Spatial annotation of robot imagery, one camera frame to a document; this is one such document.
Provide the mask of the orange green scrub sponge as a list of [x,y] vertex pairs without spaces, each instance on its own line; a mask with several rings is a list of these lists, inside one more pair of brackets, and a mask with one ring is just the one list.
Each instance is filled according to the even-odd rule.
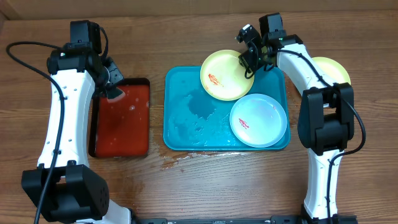
[[115,103],[121,99],[123,99],[126,96],[125,92],[122,92],[121,94],[119,94],[118,96],[115,96],[113,98],[108,98],[107,101],[109,103]]

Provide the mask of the teal plastic serving tray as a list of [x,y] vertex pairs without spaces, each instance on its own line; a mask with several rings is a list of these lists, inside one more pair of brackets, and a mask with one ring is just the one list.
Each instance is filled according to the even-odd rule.
[[[251,147],[241,142],[231,130],[229,115],[237,100],[222,101],[210,96],[201,85],[201,66],[174,67],[165,77],[164,133],[167,147],[175,151],[274,151],[290,142],[290,124],[282,138],[269,147]],[[275,99],[289,111],[285,77],[281,70],[257,72],[249,94],[263,94]]]

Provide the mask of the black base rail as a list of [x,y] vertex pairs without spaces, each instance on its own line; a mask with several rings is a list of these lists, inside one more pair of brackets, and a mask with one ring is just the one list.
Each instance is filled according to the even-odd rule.
[[342,216],[331,219],[310,220],[300,215],[274,215],[270,218],[232,218],[232,219],[180,219],[139,218],[132,223],[139,224],[329,224],[329,223],[358,223],[356,216]]

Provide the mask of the light blue plate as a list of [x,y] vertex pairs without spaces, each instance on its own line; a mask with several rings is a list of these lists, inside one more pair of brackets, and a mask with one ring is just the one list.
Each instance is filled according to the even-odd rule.
[[233,134],[245,145],[269,147],[284,137],[287,115],[278,101],[255,93],[235,102],[229,115],[229,124]]

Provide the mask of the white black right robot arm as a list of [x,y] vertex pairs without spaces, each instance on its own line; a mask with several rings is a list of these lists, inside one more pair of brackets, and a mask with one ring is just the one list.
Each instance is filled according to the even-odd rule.
[[338,214],[338,169],[354,134],[353,89],[328,78],[309,56],[297,35],[283,29],[260,34],[250,24],[235,38],[247,51],[240,64],[250,73],[274,65],[291,79],[302,96],[298,136],[308,153],[308,188],[298,223],[357,223],[354,215]]

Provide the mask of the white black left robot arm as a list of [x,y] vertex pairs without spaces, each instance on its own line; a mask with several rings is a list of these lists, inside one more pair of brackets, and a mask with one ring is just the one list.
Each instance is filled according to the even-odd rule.
[[37,167],[22,173],[21,185],[36,206],[35,222],[135,223],[131,209],[109,197],[106,181],[90,169],[88,113],[93,96],[114,97],[123,76],[107,48],[92,41],[55,47],[45,77],[52,102],[45,144]]

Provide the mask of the yellow-green plate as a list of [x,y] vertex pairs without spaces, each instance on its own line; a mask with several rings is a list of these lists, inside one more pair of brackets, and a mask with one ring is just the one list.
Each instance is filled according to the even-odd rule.
[[351,84],[348,72],[337,61],[327,57],[313,57],[312,59],[334,81]]
[[254,77],[245,77],[245,68],[240,65],[235,50],[219,50],[209,55],[201,65],[200,81],[205,91],[212,97],[233,101],[249,92]]

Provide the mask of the black tray with red water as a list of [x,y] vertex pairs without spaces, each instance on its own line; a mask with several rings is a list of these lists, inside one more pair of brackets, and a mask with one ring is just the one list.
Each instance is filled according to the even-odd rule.
[[144,157],[149,151],[150,81],[127,78],[117,102],[93,99],[88,154],[91,157]]

